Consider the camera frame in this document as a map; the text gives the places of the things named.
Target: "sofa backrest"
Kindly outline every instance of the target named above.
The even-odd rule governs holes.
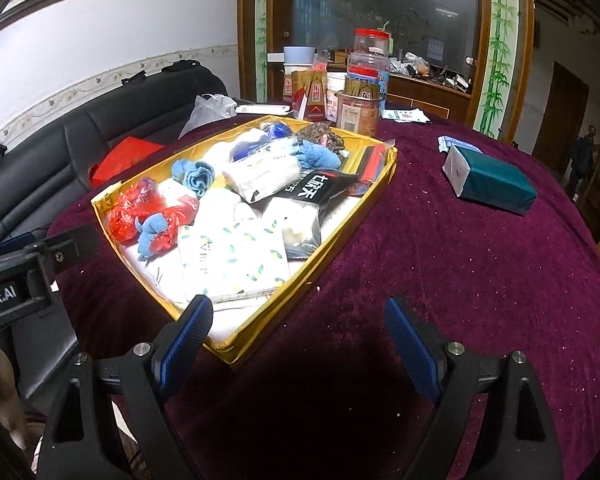
[[[176,141],[197,95],[206,93],[226,95],[226,88],[199,63],[178,62],[88,101],[7,151],[0,163],[0,242],[33,230],[45,237],[46,227],[91,189],[91,166],[125,137]]]

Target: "white wall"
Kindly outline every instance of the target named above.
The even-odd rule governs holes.
[[[534,49],[529,83],[516,142],[520,150],[531,153],[538,138],[546,102],[554,76],[554,62],[558,62],[589,85],[589,101],[582,121],[581,134],[589,124],[598,130],[600,142],[600,35],[584,36],[536,8],[540,22],[540,49]]]
[[[237,43],[237,0],[64,0],[0,31],[0,129],[84,79],[178,50]],[[238,60],[205,65],[238,96]]]

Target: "red lid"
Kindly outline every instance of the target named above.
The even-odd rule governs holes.
[[[349,66],[347,72],[351,72],[355,75],[363,75],[366,77],[380,77],[380,71],[375,68],[368,68],[366,66]]]
[[[381,40],[388,40],[391,37],[388,32],[375,30],[374,28],[357,28],[356,36],[368,36],[370,38],[380,38]]]

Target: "red plastic bag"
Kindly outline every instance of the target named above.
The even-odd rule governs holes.
[[[107,180],[131,168],[136,162],[157,152],[160,148],[163,148],[160,144],[136,139],[135,137],[127,137],[113,148],[100,164],[96,164],[90,169],[91,185],[96,187],[104,184]]]
[[[182,202],[181,206],[168,207],[162,212],[168,227],[165,232],[156,235],[149,245],[149,250],[153,254],[175,247],[178,241],[178,227],[191,225],[198,213],[200,202],[197,198],[183,196],[179,200]]]
[[[138,236],[136,218],[144,222],[149,216],[164,208],[158,192],[158,183],[151,178],[143,178],[118,196],[118,205],[109,218],[109,230],[119,242],[128,242]]]

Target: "green bamboo painting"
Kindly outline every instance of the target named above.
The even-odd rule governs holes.
[[[256,97],[267,101],[267,0],[256,0]]]
[[[520,11],[518,0],[492,0],[492,3],[489,63],[474,129],[496,139],[509,99]]]

